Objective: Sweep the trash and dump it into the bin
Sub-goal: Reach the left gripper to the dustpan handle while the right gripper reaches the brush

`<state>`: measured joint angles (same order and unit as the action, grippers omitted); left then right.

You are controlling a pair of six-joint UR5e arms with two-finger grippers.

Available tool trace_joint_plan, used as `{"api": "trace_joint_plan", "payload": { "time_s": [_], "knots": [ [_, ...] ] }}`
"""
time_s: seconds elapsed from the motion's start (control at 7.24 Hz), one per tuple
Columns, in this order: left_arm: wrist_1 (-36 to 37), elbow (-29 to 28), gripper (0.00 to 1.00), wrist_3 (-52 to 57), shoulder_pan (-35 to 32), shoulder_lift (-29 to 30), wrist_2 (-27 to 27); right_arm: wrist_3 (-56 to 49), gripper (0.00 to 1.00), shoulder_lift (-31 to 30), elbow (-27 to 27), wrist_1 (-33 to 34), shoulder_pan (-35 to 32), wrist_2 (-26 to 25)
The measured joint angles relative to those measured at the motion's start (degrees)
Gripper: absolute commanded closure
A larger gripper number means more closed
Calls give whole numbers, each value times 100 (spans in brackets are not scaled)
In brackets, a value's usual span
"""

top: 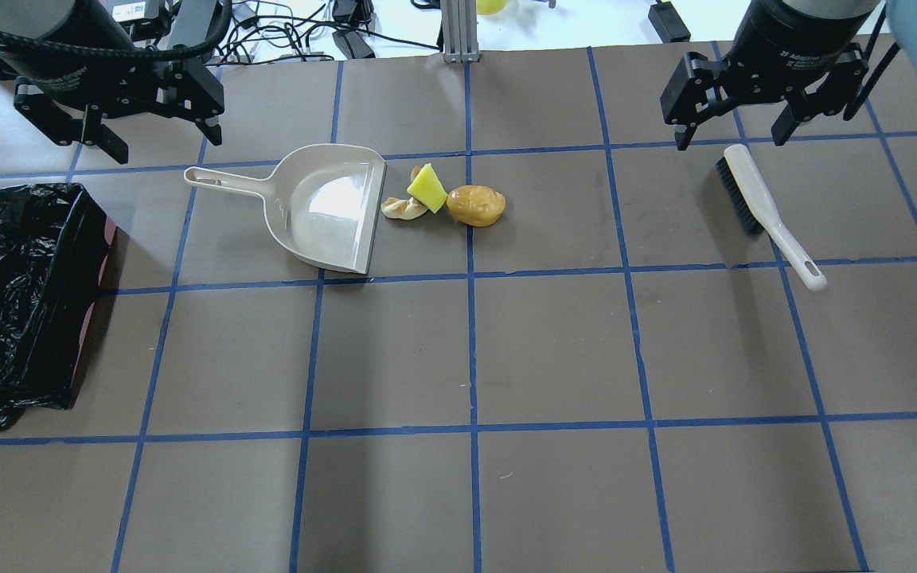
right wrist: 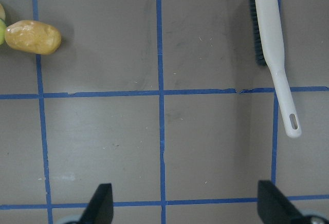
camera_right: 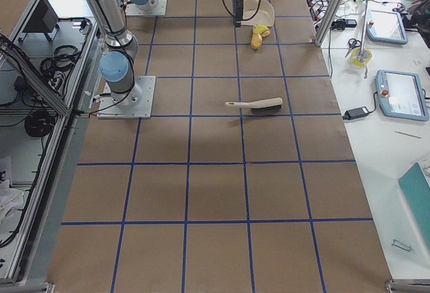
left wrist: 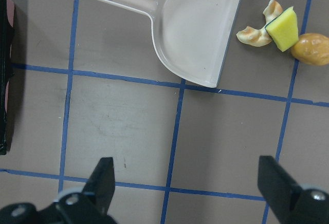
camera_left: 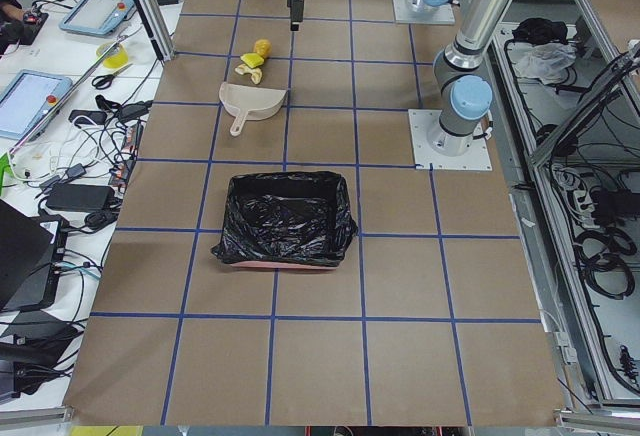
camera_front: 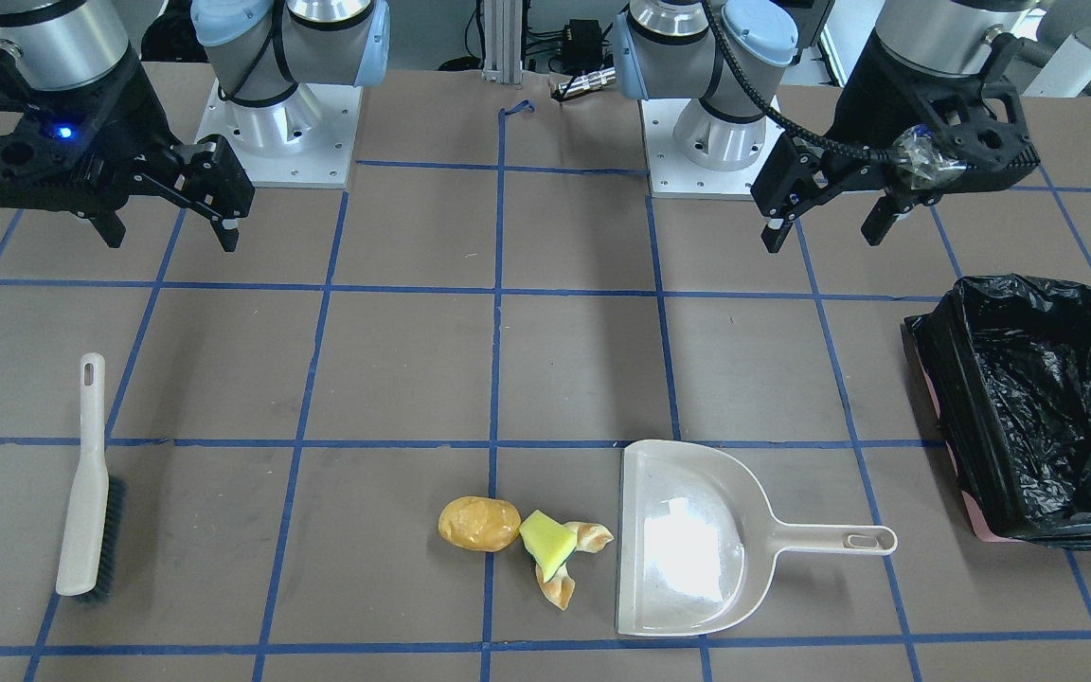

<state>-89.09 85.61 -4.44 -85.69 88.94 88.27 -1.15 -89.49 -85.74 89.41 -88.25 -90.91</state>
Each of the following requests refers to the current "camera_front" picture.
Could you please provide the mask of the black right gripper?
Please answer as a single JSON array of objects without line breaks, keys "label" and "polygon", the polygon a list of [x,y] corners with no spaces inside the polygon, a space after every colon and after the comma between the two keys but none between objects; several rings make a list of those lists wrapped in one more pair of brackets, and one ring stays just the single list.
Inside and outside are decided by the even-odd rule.
[{"label": "black right gripper", "polygon": [[75,89],[33,89],[0,48],[0,207],[81,212],[109,249],[124,242],[117,210],[135,195],[203,216],[224,252],[255,186],[224,135],[181,144],[137,53]]}]

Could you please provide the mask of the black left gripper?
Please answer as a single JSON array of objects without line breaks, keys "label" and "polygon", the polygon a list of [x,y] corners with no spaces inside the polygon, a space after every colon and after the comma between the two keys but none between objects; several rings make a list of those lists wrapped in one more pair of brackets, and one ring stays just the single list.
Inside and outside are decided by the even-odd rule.
[{"label": "black left gripper", "polygon": [[752,186],[766,226],[763,246],[776,254],[805,212],[843,191],[884,189],[862,224],[867,246],[880,246],[896,222],[945,194],[1002,191],[1034,174],[1042,159],[1031,141],[1014,83],[1003,70],[1022,40],[1009,33],[984,48],[981,72],[948,77],[906,64],[870,35],[837,100],[832,141],[895,151],[898,139],[925,125],[936,152],[966,165],[952,181],[913,188],[913,177],[867,151],[865,158],[782,134]]}]

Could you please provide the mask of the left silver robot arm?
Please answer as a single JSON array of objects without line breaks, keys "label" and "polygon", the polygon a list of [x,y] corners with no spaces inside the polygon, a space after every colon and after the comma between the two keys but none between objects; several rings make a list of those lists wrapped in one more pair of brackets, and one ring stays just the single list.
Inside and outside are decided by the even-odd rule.
[{"label": "left silver robot arm", "polygon": [[770,252],[804,213],[874,191],[861,232],[878,246],[918,206],[1002,191],[1040,158],[1006,68],[1030,1],[887,1],[839,99],[815,133],[774,105],[801,46],[772,1],[632,1],[612,25],[628,99],[686,103],[672,137],[719,172],[762,159],[750,194]]}]

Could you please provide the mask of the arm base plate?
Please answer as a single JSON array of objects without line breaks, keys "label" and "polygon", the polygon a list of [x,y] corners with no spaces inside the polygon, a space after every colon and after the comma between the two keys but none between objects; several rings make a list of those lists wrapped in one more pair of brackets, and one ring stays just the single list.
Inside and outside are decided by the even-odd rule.
[{"label": "arm base plate", "polygon": [[225,101],[213,83],[197,137],[228,139],[252,186],[346,188],[364,87],[300,83],[264,107]]},{"label": "arm base plate", "polygon": [[750,200],[783,129],[769,117],[730,122],[698,99],[640,101],[654,198]]}]

